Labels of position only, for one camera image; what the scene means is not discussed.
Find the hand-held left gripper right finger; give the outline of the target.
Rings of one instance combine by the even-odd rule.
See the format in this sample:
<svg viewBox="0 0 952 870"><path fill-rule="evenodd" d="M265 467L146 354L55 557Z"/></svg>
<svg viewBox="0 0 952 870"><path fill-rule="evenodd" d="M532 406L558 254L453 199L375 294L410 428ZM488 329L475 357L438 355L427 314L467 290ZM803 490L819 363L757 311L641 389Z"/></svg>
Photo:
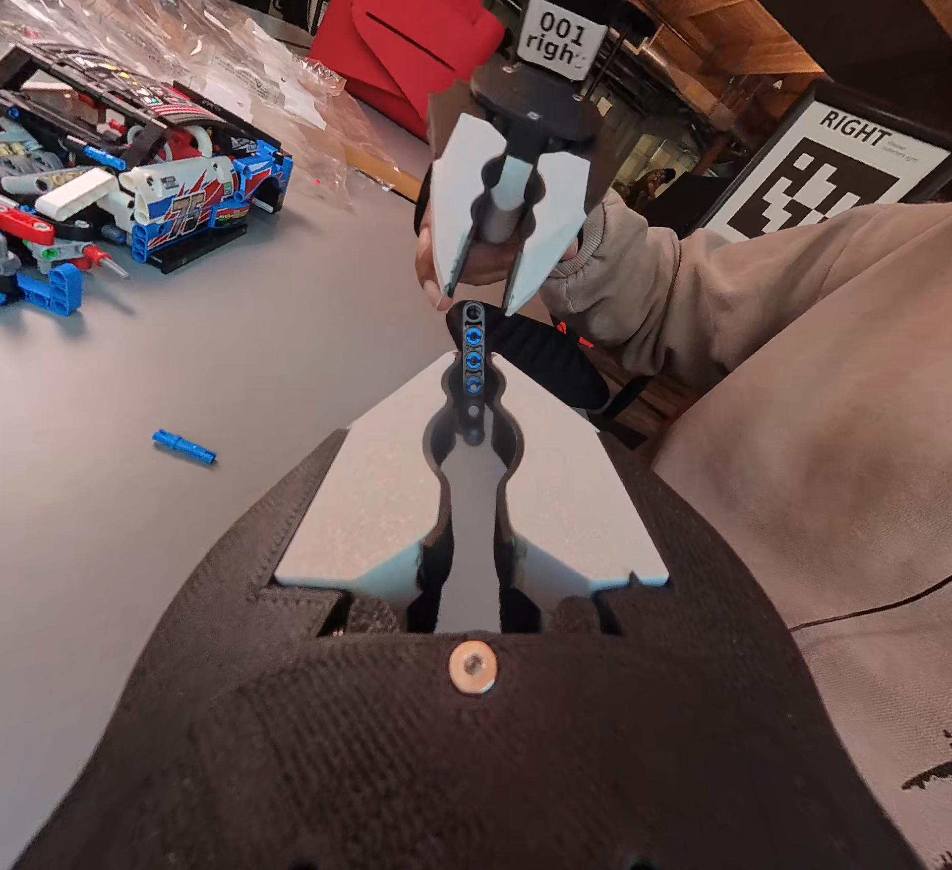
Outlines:
<svg viewBox="0 0 952 870"><path fill-rule="evenodd" d="M669 571L596 427L501 355L491 446L504 466L496 491L494 563L502 628L543 628L567 599L640 585Z"/></svg>

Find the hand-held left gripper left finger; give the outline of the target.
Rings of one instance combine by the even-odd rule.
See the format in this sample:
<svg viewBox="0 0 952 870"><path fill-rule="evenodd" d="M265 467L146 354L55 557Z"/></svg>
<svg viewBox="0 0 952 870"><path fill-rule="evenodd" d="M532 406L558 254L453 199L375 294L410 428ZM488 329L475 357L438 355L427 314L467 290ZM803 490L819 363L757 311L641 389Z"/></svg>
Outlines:
<svg viewBox="0 0 952 870"><path fill-rule="evenodd" d="M435 631L453 562L457 446L446 353L348 428L273 575L282 587L381 599L408 631Z"/></svg>

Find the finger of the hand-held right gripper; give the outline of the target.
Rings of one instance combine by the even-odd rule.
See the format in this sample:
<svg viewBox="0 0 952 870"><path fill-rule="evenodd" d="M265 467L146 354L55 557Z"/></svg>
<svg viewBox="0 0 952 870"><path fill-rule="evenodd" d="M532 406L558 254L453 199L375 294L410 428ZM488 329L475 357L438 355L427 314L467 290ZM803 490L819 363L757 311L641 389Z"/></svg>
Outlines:
<svg viewBox="0 0 952 870"><path fill-rule="evenodd" d="M589 161L579 156L539 157L541 197L531 206L531 230L506 282L506 316L532 299L576 240L588 214L589 168Z"/></svg>
<svg viewBox="0 0 952 870"><path fill-rule="evenodd" d="M487 191L484 172L505 152L506 139L492 123L461 114L443 154L432 164L432 250L443 295L454 295L465 268Z"/></svg>

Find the black beam with blue pins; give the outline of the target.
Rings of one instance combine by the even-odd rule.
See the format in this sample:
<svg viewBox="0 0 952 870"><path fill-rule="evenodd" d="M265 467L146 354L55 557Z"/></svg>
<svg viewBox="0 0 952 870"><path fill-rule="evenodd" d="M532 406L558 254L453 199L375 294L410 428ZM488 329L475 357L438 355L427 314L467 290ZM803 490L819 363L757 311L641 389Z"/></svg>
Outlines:
<svg viewBox="0 0 952 870"><path fill-rule="evenodd" d="M484 429L484 388L486 330L482 304L466 302L461 311L460 398L457 417L464 442L482 445Z"/></svg>

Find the person's right forearm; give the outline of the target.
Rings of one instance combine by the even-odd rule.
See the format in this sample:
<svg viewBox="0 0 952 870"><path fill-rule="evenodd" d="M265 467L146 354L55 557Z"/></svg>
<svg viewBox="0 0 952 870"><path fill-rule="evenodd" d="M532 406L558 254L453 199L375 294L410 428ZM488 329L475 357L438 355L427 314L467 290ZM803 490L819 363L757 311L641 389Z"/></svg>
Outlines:
<svg viewBox="0 0 952 870"><path fill-rule="evenodd" d="M665 370L708 390L823 298L928 235L950 260L950 221L949 203L867 205L749 241L708 229L680 240L610 189L541 300L630 374Z"/></svg>

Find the grey desk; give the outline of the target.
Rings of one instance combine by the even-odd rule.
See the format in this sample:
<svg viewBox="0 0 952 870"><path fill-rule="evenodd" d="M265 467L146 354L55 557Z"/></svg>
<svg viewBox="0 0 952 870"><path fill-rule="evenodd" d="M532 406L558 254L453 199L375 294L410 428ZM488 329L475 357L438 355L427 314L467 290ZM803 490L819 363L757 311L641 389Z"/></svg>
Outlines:
<svg viewBox="0 0 952 870"><path fill-rule="evenodd" d="M405 204L351 215L316 189L296 178L279 220L211 261L95 280L64 321L2 316L2 868L63 815L212 540L448 345L410 285Z"/></svg>

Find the person's right hand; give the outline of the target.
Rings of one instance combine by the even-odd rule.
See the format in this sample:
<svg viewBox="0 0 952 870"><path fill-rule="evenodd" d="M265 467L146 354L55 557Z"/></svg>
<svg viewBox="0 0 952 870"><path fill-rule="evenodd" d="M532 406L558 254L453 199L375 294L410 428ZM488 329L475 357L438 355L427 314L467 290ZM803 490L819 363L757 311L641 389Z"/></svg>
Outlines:
<svg viewBox="0 0 952 870"><path fill-rule="evenodd" d="M453 303L453 295L446 295L439 287L432 245L429 214L421 222L417 238L414 268L417 280L431 306L439 312ZM470 249L466 266L457 281L457 286L482 286L506 281L509 269L518 254L516 244L476 244Z"/></svg>

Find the red felt tote bag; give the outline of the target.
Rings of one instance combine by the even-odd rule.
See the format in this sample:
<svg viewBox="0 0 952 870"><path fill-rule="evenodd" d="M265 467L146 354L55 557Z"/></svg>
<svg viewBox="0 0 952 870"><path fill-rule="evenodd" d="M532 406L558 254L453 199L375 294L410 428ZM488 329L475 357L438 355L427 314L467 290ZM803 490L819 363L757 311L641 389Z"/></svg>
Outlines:
<svg viewBox="0 0 952 870"><path fill-rule="evenodd" d="M482 0L329 0L308 57L360 101L426 139L429 96L468 80L505 35Z"/></svg>

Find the blue connector pin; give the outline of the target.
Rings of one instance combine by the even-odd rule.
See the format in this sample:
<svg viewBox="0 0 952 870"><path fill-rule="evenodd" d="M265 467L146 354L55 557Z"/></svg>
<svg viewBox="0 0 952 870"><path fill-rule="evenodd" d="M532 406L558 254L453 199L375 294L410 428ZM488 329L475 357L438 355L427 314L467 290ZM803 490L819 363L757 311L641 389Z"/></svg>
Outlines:
<svg viewBox="0 0 952 870"><path fill-rule="evenodd" d="M151 435L153 443L160 448L211 466L216 462L217 453L184 436L159 429Z"/></svg>

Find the person's torso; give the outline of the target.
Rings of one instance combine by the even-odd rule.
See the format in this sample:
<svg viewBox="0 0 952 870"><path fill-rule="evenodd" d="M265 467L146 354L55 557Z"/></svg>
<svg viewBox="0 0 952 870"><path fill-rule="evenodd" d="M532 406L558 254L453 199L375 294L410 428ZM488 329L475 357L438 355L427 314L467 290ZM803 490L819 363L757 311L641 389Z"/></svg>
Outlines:
<svg viewBox="0 0 952 870"><path fill-rule="evenodd" d="M656 469L793 629L842 742L929 868L950 868L950 337L789 329L711 387Z"/></svg>

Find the crumpled clear plastic bag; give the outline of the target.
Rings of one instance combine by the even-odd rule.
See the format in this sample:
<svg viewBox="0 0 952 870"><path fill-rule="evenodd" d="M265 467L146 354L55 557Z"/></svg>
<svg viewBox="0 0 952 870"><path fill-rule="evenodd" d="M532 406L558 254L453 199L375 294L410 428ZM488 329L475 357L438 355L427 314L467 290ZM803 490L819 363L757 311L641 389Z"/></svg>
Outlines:
<svg viewBox="0 0 952 870"><path fill-rule="evenodd" d="M65 43L180 82L281 141L328 198L350 203L344 144L371 145L344 79L229 0L2 0L2 46Z"/></svg>

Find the toy brick race car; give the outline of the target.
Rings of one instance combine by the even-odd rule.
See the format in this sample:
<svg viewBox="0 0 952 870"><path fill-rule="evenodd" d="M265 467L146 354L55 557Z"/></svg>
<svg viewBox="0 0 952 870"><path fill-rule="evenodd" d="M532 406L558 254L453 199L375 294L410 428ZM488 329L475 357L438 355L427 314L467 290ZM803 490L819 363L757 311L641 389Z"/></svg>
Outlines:
<svg viewBox="0 0 952 870"><path fill-rule="evenodd" d="M216 102L66 44L14 44L1 61L1 305L80 309L84 274L164 274L277 213L292 176L279 139Z"/></svg>

